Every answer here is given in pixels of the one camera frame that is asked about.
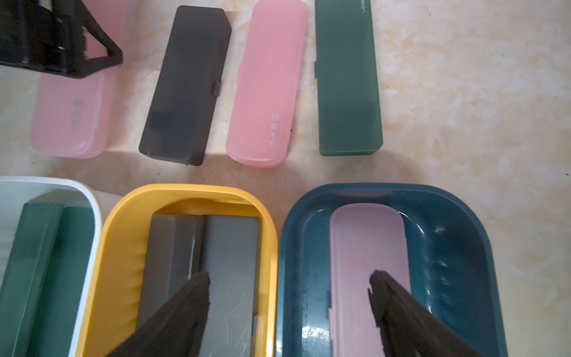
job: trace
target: teal tray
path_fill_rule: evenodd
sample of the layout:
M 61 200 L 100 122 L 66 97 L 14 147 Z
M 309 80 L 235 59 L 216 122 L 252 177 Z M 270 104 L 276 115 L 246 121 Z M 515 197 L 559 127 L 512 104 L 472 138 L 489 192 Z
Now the teal tray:
M 482 223 L 444 190 L 395 183 L 321 186 L 289 212 L 280 240 L 276 357 L 331 356 L 329 217 L 340 206 L 361 202 L 386 204 L 403 217 L 412 294 L 483 356 L 507 357 Z

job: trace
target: yellow tray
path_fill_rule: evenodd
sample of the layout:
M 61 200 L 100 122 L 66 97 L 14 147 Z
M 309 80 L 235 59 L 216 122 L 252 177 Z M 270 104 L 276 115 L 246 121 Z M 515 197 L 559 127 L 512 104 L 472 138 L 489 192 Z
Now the yellow tray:
M 76 357 L 102 357 L 135 331 L 148 232 L 154 213 L 258 217 L 262 246 L 255 356 L 274 354 L 278 235 L 268 210 L 232 187 L 150 184 L 126 195 L 107 218 L 95 258 Z

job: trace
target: black stand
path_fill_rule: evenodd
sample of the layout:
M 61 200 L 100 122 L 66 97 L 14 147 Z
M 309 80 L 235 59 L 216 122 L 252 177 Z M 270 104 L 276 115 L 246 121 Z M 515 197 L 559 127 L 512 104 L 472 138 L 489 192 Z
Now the black stand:
M 81 0 L 0 1 L 0 65 L 83 78 L 123 63 L 123 52 L 101 29 Z M 86 58 L 85 32 L 107 49 Z

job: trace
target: light pink pencil case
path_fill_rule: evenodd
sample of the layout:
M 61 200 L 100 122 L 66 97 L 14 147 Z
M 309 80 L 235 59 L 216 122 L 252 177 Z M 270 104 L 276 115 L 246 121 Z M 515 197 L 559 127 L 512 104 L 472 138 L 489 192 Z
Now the light pink pencil case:
M 411 290 L 403 219 L 382 204 L 354 203 L 333 212 L 329 229 L 333 357 L 383 356 L 369 278 L 375 270 L 385 270 Z
M 301 0 L 254 6 L 226 140 L 243 165 L 269 169 L 286 159 L 306 26 Z
M 121 46 L 128 0 L 84 0 L 100 27 Z M 106 56 L 105 47 L 87 36 L 90 58 Z M 82 79 L 42 74 L 30 143 L 53 156 L 92 158 L 105 149 L 117 67 Z

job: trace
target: marble surface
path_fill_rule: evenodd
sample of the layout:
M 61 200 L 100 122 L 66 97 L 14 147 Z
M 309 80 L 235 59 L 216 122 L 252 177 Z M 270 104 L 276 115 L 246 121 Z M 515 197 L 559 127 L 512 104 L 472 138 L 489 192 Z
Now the marble surface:
M 385 144 L 367 157 L 325 158 L 307 0 L 291 148 L 269 171 L 224 149 L 254 3 L 132 0 L 107 150 L 94 159 L 32 149 L 39 75 L 0 68 L 0 174 L 71 178 L 120 195 L 149 183 L 234 186 L 268 207 L 278 231 L 292 205 L 325 183 L 431 184 L 466 202 L 490 236 L 509 354 L 571 355 L 571 2 L 372 0 Z M 137 150 L 179 5 L 221 7 L 234 30 L 200 167 Z

